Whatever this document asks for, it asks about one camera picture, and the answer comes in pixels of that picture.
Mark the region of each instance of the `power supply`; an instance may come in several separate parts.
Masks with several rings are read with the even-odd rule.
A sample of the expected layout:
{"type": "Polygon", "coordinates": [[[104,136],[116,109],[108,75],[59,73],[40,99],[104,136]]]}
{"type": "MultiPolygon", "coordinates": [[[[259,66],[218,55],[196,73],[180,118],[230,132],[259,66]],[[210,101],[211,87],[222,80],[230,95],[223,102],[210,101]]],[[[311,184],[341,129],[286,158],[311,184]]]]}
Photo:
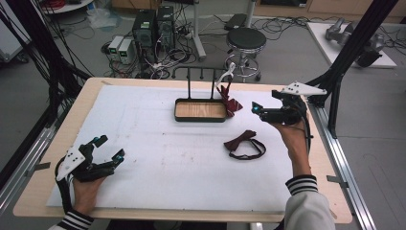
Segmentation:
{"type": "Polygon", "coordinates": [[[112,60],[120,61],[119,48],[123,39],[123,36],[116,35],[110,45],[108,45],[108,52],[110,53],[110,58],[112,60]]]}
{"type": "Polygon", "coordinates": [[[125,38],[119,48],[122,64],[131,64],[135,58],[134,46],[131,38],[125,38]]]}

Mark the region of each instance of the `black frame stand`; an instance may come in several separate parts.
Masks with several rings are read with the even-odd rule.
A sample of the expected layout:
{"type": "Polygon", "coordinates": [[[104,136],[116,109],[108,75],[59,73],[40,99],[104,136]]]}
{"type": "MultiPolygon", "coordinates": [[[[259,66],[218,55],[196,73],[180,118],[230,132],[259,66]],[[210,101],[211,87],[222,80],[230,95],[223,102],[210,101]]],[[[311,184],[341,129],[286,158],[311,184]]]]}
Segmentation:
{"type": "Polygon", "coordinates": [[[79,94],[81,85],[78,83],[78,78],[83,80],[91,78],[90,75],[79,70],[63,57],[54,43],[49,29],[45,26],[33,5],[39,4],[37,0],[6,0],[6,2],[30,36],[30,40],[40,54],[40,57],[35,53],[32,45],[28,45],[24,42],[12,25],[11,20],[1,11],[0,20],[3,21],[10,32],[16,37],[30,58],[42,62],[42,64],[36,62],[35,65],[49,84],[50,104],[14,153],[11,160],[1,171],[0,191],[3,191],[8,180],[26,156],[42,129],[44,127],[50,127],[57,119],[57,111],[62,101],[64,99],[75,98],[79,94]]]}
{"type": "Polygon", "coordinates": [[[360,56],[367,42],[377,31],[379,26],[391,12],[398,0],[373,0],[370,7],[361,18],[349,41],[341,50],[337,59],[330,68],[320,77],[307,82],[311,86],[325,89],[327,94],[310,96],[308,102],[317,107],[324,107],[325,101],[331,94],[331,104],[328,115],[328,130],[336,139],[336,121],[338,100],[340,96],[341,81],[351,67],[352,63],[360,56]]]}
{"type": "MultiPolygon", "coordinates": [[[[75,76],[83,80],[87,80],[91,78],[91,76],[79,70],[63,57],[62,53],[57,48],[49,29],[45,26],[44,21],[42,21],[33,5],[39,4],[38,2],[27,0],[6,0],[6,2],[9,4],[11,10],[24,27],[27,34],[30,36],[36,50],[46,61],[45,64],[47,69],[45,71],[48,72],[47,74],[49,75],[49,78],[47,81],[50,85],[49,94],[51,110],[48,124],[50,125],[57,117],[57,110],[63,98],[75,98],[79,94],[81,86],[75,76]]],[[[1,19],[14,36],[17,37],[17,40],[27,54],[34,59],[33,48],[27,45],[23,39],[19,37],[8,18],[2,15],[1,19]]]]}

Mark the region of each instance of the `white device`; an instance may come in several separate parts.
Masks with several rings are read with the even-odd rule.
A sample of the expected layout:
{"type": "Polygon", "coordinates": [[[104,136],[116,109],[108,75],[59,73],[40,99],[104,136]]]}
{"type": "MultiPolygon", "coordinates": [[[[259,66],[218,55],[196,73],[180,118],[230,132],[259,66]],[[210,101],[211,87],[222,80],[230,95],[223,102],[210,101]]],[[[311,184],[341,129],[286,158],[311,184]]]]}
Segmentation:
{"type": "Polygon", "coordinates": [[[134,60],[135,50],[131,38],[126,38],[123,40],[119,49],[119,55],[122,64],[131,64],[131,62],[134,60]]]}
{"type": "Polygon", "coordinates": [[[287,85],[281,93],[287,93],[292,95],[303,95],[303,96],[311,96],[311,95],[325,95],[327,91],[325,89],[320,89],[317,87],[313,87],[307,84],[303,84],[300,82],[293,82],[287,85]]]}
{"type": "Polygon", "coordinates": [[[81,162],[85,160],[84,156],[78,151],[78,148],[70,148],[66,153],[63,163],[60,165],[57,171],[56,180],[60,181],[72,170],[74,170],[81,162]]]}
{"type": "Polygon", "coordinates": [[[108,52],[110,53],[110,58],[112,60],[120,61],[119,48],[123,39],[123,36],[116,35],[110,45],[108,45],[108,52]]]}

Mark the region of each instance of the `computer tower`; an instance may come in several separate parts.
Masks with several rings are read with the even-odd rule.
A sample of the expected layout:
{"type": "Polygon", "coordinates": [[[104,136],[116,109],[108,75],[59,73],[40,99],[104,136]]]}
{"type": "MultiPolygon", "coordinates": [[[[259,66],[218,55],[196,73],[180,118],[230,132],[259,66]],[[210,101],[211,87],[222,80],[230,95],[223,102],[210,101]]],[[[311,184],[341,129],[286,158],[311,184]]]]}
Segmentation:
{"type": "Polygon", "coordinates": [[[142,48],[154,48],[158,36],[155,10],[139,10],[135,17],[132,33],[135,42],[142,48]]]}
{"type": "Polygon", "coordinates": [[[158,35],[161,41],[161,49],[169,51],[175,48],[173,7],[161,6],[158,8],[158,35]]]}

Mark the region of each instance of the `sleeve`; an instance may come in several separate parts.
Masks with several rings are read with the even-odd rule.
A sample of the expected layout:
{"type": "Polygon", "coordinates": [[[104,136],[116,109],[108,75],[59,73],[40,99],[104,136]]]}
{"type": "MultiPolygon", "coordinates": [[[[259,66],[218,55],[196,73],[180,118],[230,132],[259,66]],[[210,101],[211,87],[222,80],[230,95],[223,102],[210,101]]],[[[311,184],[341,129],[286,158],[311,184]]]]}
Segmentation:
{"type": "Polygon", "coordinates": [[[48,230],[86,230],[92,225],[93,218],[75,210],[69,211],[63,220],[48,230]]]}
{"type": "Polygon", "coordinates": [[[328,201],[319,194],[315,176],[295,176],[286,182],[286,186],[292,197],[286,203],[285,230],[335,229],[328,201]]]}

